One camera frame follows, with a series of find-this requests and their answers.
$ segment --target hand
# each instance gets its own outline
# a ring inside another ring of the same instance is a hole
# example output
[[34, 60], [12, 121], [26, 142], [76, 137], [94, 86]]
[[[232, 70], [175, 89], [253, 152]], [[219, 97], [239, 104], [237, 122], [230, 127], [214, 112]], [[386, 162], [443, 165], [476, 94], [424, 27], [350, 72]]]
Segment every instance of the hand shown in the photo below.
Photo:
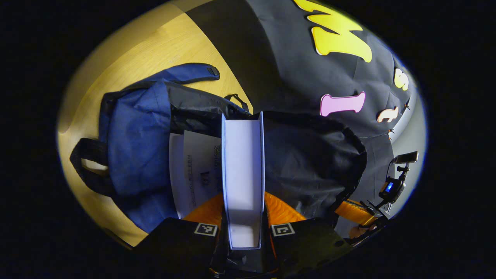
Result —
[[350, 230], [350, 239], [359, 237], [362, 234], [366, 233], [367, 230], [375, 230], [376, 228], [377, 228], [376, 225], [372, 225], [369, 228], [360, 228], [358, 226], [352, 227], [351, 230]]

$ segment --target cable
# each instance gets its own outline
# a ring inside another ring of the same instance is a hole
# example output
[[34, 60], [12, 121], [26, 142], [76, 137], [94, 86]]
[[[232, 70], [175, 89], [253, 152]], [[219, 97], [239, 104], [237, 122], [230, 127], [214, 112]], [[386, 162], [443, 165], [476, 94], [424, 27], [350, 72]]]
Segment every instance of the cable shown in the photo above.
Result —
[[382, 134], [382, 135], [378, 135], [378, 136], [370, 136], [370, 137], [361, 137], [361, 138], [359, 138], [359, 139], [368, 139], [368, 138], [381, 137], [381, 136], [383, 136], [383, 135], [387, 135], [387, 134], [389, 134], [390, 132], [391, 132], [391, 130], [387, 131], [387, 133]]
[[387, 178], [387, 175], [389, 174], [389, 168], [391, 167], [391, 164], [393, 163], [393, 160], [391, 160], [389, 162], [389, 165], [387, 166], [387, 171], [386, 171], [386, 178]]

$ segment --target orange object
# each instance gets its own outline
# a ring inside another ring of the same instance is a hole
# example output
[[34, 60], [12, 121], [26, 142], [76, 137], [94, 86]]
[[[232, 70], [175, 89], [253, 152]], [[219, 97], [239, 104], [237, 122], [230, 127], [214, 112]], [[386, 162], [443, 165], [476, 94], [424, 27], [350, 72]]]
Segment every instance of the orange object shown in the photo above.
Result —
[[377, 217], [370, 215], [363, 206], [352, 200], [344, 201], [334, 212], [363, 226], [369, 225], [377, 219]]
[[[294, 208], [267, 192], [265, 192], [265, 204], [268, 209], [269, 227], [276, 224], [306, 220], [306, 218], [294, 210]], [[224, 196], [218, 194], [193, 210], [184, 218], [184, 220], [214, 224], [220, 228], [223, 207]], [[350, 221], [364, 226], [371, 224], [377, 219], [377, 217], [370, 215], [359, 203], [352, 200], [344, 201], [335, 212]]]
[[[299, 214], [287, 203], [267, 192], [265, 192], [265, 204], [267, 205], [269, 226], [306, 220], [303, 215]], [[197, 207], [183, 219], [198, 223], [214, 224], [220, 228], [223, 207], [224, 196], [218, 194]]]

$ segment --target black strap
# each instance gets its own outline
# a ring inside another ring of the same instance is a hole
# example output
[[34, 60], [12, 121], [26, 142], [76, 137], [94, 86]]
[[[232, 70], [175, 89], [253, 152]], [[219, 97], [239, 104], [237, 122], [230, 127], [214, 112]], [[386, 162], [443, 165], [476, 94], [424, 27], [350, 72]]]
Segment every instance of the black strap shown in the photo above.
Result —
[[108, 166], [107, 144], [94, 139], [82, 138], [70, 154], [70, 162], [88, 188], [108, 197], [114, 196], [116, 190], [110, 176], [101, 176], [84, 168], [81, 159]]
[[360, 228], [360, 229], [369, 229], [372, 225], [373, 225], [373, 223], [370, 224], [370, 225], [367, 225], [367, 226], [364, 226], [364, 225], [359, 224], [358, 225], [358, 228]]
[[373, 230], [367, 230], [364, 234], [362, 234], [361, 236], [359, 237], [355, 237], [355, 238], [352, 238], [348, 241], [348, 243], [350, 245], [352, 245], [353, 247], [355, 247], [358, 243], [360, 243], [361, 241], [367, 239], [369, 236], [374, 236], [376, 235], [378, 232], [380, 232], [385, 226], [386, 224], [389, 223], [389, 220], [385, 217], [385, 216], [382, 216], [380, 218], [378, 218], [372, 225], [376, 225], [377, 227]]
[[245, 102], [243, 102], [243, 100], [236, 93], [235, 94], [231, 94], [231, 95], [227, 95], [224, 98], [230, 101], [232, 97], [234, 97], [236, 100], [238, 100], [238, 102], [241, 103], [241, 107], [244, 110], [248, 111], [248, 104], [246, 104]]

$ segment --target backpack strap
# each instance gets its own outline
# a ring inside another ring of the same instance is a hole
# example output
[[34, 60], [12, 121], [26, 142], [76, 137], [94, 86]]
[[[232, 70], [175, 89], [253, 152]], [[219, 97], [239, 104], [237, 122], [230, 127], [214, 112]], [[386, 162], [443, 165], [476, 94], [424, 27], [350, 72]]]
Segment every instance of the backpack strap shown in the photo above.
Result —
[[84, 168], [81, 159], [108, 166], [107, 144], [94, 139], [82, 138], [70, 154], [70, 162], [88, 188], [104, 196], [114, 196], [116, 190], [110, 176], [101, 176]]
[[236, 100], [238, 100], [238, 102], [241, 103], [241, 107], [246, 110], [246, 111], [249, 111], [248, 109], [248, 104], [246, 104], [245, 102], [243, 102], [243, 100], [236, 94], [231, 94], [231, 95], [227, 95], [226, 97], [224, 97], [224, 99], [227, 99], [227, 100], [231, 100], [231, 98], [234, 97]]
[[162, 70], [140, 82], [164, 79], [177, 84], [187, 84], [204, 80], [219, 80], [217, 68], [205, 63], [186, 63]]

